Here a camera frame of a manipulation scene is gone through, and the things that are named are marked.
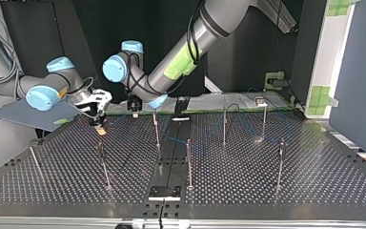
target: light blue joint cap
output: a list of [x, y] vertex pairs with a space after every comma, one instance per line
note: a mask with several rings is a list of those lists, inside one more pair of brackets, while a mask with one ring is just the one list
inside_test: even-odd
[[58, 91], [52, 87], [40, 85], [31, 88], [26, 94], [29, 105], [38, 111], [48, 111], [60, 100]]
[[103, 74], [113, 83], [123, 81], [127, 76], [127, 65], [119, 55], [112, 55], [103, 63]]
[[144, 53], [144, 46], [139, 41], [124, 41], [121, 43], [121, 50], [127, 52]]
[[168, 98], [167, 94], [163, 94], [161, 96], [159, 96], [158, 98], [156, 98], [154, 101], [147, 103], [148, 106], [150, 106], [152, 109], [158, 109], [160, 108], [163, 103], [166, 101], [166, 99]]
[[49, 71], [49, 73], [72, 68], [75, 68], [75, 66], [66, 56], [53, 59], [50, 63], [47, 64], [47, 70]]

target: robotic arm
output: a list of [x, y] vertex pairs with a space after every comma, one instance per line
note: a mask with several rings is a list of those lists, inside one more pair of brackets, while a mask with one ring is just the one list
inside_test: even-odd
[[91, 125], [105, 134], [105, 110], [112, 100], [106, 91], [92, 88], [92, 78], [83, 80], [68, 57], [59, 57], [47, 65], [45, 78], [22, 75], [0, 41], [0, 95], [26, 98], [39, 111], [48, 111], [61, 99], [67, 99], [91, 118]]
[[103, 64], [104, 75], [112, 82], [123, 83], [153, 109], [168, 98], [166, 91], [181, 76], [189, 75], [200, 57], [213, 44], [228, 37], [244, 18], [255, 0], [207, 0], [199, 2], [200, 17], [191, 19], [188, 32], [177, 42], [150, 75], [145, 75], [134, 56], [142, 54], [142, 44], [127, 41], [122, 51]]

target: wire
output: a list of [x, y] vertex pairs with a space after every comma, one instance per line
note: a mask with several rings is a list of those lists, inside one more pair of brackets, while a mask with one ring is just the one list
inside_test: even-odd
[[304, 107], [304, 105], [302, 105], [302, 101], [301, 101], [301, 100], [299, 100], [298, 96], [296, 96], [296, 94], [295, 94], [295, 92], [294, 92], [294, 90], [293, 90], [293, 87], [292, 87], [292, 86], [291, 86], [291, 84], [290, 84], [290, 80], [288, 80], [288, 79], [287, 79], [287, 84], [288, 84], [288, 87], [290, 88], [291, 92], [293, 93], [293, 95], [294, 95], [295, 99], [296, 99], [296, 100], [298, 100], [299, 105], [301, 105], [302, 109], [305, 111], [305, 107]]
[[122, 115], [122, 116], [118, 117], [115, 121], [113, 121], [112, 123], [110, 123], [110, 124], [109, 124], [109, 126], [111, 126], [112, 124], [117, 123], [117, 122], [119, 122], [119, 121], [123, 120], [123, 118], [124, 118], [124, 117], [126, 117], [126, 116], [127, 116], [127, 115], [126, 115], [126, 114], [124, 114], [124, 115]]
[[[19, 96], [17, 94], [17, 91], [19, 89], [20, 86], [20, 78], [21, 75], [23, 74], [20, 70], [19, 70], [19, 66], [16, 62], [16, 57], [15, 57], [15, 49], [13, 47], [13, 45], [10, 43], [10, 34], [8, 31], [8, 27], [5, 23], [5, 20], [0, 16], [0, 23], [2, 24], [2, 27], [6, 33], [6, 36], [9, 40], [5, 39], [3, 37], [3, 35], [0, 33], [0, 41], [2, 42], [5, 50], [7, 51], [7, 53], [10, 55], [10, 60], [11, 60], [11, 66], [10, 66], [10, 70], [8, 71], [8, 73], [6, 75], [3, 75], [0, 77], [0, 84], [8, 82], [9, 80], [11, 80], [13, 77], [15, 77], [14, 79], [14, 88], [13, 88], [13, 97], [18, 100]], [[20, 87], [20, 93], [22, 96], [26, 97], [25, 93], [23, 92], [23, 89]]]
[[[184, 80], [186, 79], [185, 77], [182, 77], [181, 79], [180, 79], [180, 82], [174, 87], [174, 89], [172, 89], [172, 90], [170, 90], [170, 91], [168, 91], [168, 92], [164, 92], [164, 93], [161, 93], [161, 92], [159, 92], [159, 91], [157, 91], [152, 85], [151, 85], [151, 83], [150, 83], [150, 79], [149, 79], [149, 77], [148, 77], [148, 75], [147, 74], [145, 74], [145, 73], [142, 73], [140, 76], [139, 76], [139, 78], [138, 79], [135, 79], [134, 77], [133, 77], [133, 75], [132, 75], [132, 57], [134, 56], [134, 58], [135, 58], [135, 60], [136, 60], [136, 63], [137, 63], [137, 66], [139, 66], [139, 64], [140, 64], [140, 62], [139, 62], [139, 56], [138, 56], [138, 54], [136, 54], [136, 53], [131, 53], [131, 54], [128, 54], [128, 53], [126, 53], [126, 52], [122, 52], [122, 53], [124, 53], [125, 55], [127, 55], [127, 57], [128, 57], [128, 60], [127, 60], [127, 66], [128, 66], [128, 69], [129, 69], [129, 74], [128, 74], [128, 76], [127, 76], [127, 86], [126, 86], [126, 89], [127, 89], [127, 91], [128, 92], [131, 92], [135, 87], [139, 87], [140, 89], [142, 89], [144, 92], [146, 92], [146, 93], [148, 93], [148, 94], [153, 94], [153, 95], [157, 95], [157, 96], [160, 96], [160, 95], [163, 95], [163, 94], [172, 94], [172, 93], [174, 93], [182, 84], [183, 84], [183, 82], [184, 82]], [[144, 88], [141, 84], [140, 84], [140, 82], [141, 82], [141, 80], [143, 79], [143, 78], [147, 78], [146, 80], [147, 80], [147, 85], [148, 85], [148, 87], [151, 89], [151, 91], [150, 90], [148, 90], [148, 89], [146, 89], [146, 88]], [[133, 85], [132, 85], [132, 87], [130, 87], [130, 80], [132, 79], [132, 81], [133, 81]]]
[[[188, 45], [189, 54], [195, 65], [198, 64], [198, 60], [200, 58], [200, 53], [199, 53], [199, 49], [198, 49], [197, 40], [195, 39], [194, 17], [198, 13], [198, 11], [200, 10], [200, 8], [204, 4], [204, 2], [205, 2], [205, 0], [198, 1], [197, 6], [195, 7], [195, 10], [192, 13], [192, 16], [190, 17], [189, 26], [187, 28], [187, 33], [186, 33], [186, 42]], [[193, 41], [193, 45], [194, 45], [194, 49], [195, 49], [195, 55], [193, 53], [192, 41]]]
[[[280, 29], [279, 29], [279, 23], [280, 23], [280, 13], [282, 11], [282, 6], [283, 6], [283, 0], [280, 0], [280, 3], [278, 5], [278, 11], [277, 11], [277, 20], [276, 20], [276, 28], [277, 28], [277, 34], [276, 34], [276, 38], [275, 38], [275, 43], [277, 45], [277, 56], [278, 56], [278, 41], [279, 41], [279, 32], [280, 32]], [[291, 90], [291, 92], [293, 93], [293, 96], [295, 97], [296, 100], [298, 100], [299, 102], [299, 105], [301, 105], [302, 109], [305, 111], [305, 107], [301, 104], [301, 100], [299, 100], [299, 98], [296, 96], [294, 90], [293, 90], [293, 87], [291, 87], [291, 84], [290, 84], [290, 80], [289, 79], [286, 79], [287, 83], [288, 83], [288, 86]]]

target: perforated metal table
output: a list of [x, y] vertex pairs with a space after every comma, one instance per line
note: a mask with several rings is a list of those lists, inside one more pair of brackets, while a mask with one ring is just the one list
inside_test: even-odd
[[[0, 219], [134, 219], [155, 227], [159, 219], [243, 227], [256, 220], [366, 225], [365, 161], [298, 112], [268, 113], [266, 137], [259, 141], [262, 118], [263, 113], [228, 114], [224, 147], [221, 114], [193, 114], [189, 122], [160, 116], [160, 150], [151, 116], [111, 117], [105, 136], [78, 118], [35, 148], [41, 172], [29, 151], [0, 168]], [[282, 137], [288, 153], [277, 186]], [[193, 143], [192, 190], [187, 139]], [[96, 155], [99, 140], [109, 155], [111, 189]], [[149, 201], [154, 186], [181, 187], [181, 200]]]

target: metal rod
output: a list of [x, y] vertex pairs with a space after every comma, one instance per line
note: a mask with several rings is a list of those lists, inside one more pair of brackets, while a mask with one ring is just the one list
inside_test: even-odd
[[192, 190], [194, 187], [192, 181], [192, 141], [190, 139], [187, 140], [186, 148], [187, 160], [189, 164], [189, 190]]
[[37, 165], [37, 169], [38, 169], [38, 172], [40, 173], [40, 176], [41, 178], [44, 179], [44, 176], [43, 176], [43, 171], [41, 170], [41, 167], [40, 167], [40, 163], [38, 162], [38, 159], [37, 159], [37, 156], [35, 154], [35, 151], [34, 149], [32, 148], [32, 146], [29, 147], [30, 151], [31, 151], [31, 155], [32, 155], [32, 158], [34, 160], [34, 163], [35, 165]]
[[156, 131], [156, 146], [159, 148], [160, 147], [160, 143], [159, 143], [159, 131], [157, 129], [158, 124], [157, 124], [157, 120], [156, 120], [156, 113], [153, 113], [153, 125], [155, 126], [155, 131]]
[[106, 167], [106, 162], [103, 163], [103, 170], [105, 171], [105, 175], [106, 175], [106, 181], [108, 183], [108, 187], [112, 188], [112, 186], [110, 185], [110, 179], [109, 179], [109, 174], [107, 172], [107, 167]]
[[281, 182], [282, 167], [283, 167], [283, 162], [284, 162], [285, 156], [287, 154], [287, 144], [285, 142], [284, 137], [281, 138], [278, 152], [280, 154], [280, 167], [278, 169], [277, 190], [276, 190], [277, 192], [281, 188], [280, 182]]
[[223, 140], [223, 145], [224, 146], [227, 144], [227, 140], [226, 140], [226, 134], [227, 134], [226, 125], [227, 125], [227, 122], [228, 122], [228, 120], [227, 120], [227, 109], [226, 109], [226, 107], [224, 107], [224, 140]]
[[277, 179], [277, 187], [276, 187], [276, 191], [280, 191], [280, 182], [281, 182], [281, 173], [282, 173], [282, 168], [283, 168], [283, 159], [282, 157], [280, 158], [280, 167], [278, 169], [278, 179]]
[[267, 116], [267, 106], [264, 107], [264, 115], [263, 115], [263, 130], [261, 133], [261, 137], [264, 139], [265, 137], [265, 129], [266, 129], [266, 116]]
[[108, 174], [107, 167], [106, 167], [106, 157], [107, 157], [107, 155], [106, 155], [106, 152], [105, 152], [105, 146], [104, 146], [103, 141], [100, 141], [99, 144], [97, 145], [97, 156], [99, 157], [99, 162], [103, 166], [103, 171], [105, 173], [108, 188], [111, 189], [112, 186], [110, 184], [109, 174]]
[[31, 155], [32, 155], [32, 158], [34, 159], [35, 165], [37, 165], [37, 167], [40, 169], [40, 163], [37, 160], [37, 156], [35, 155], [34, 149], [31, 146], [29, 147], [29, 149], [31, 151]]

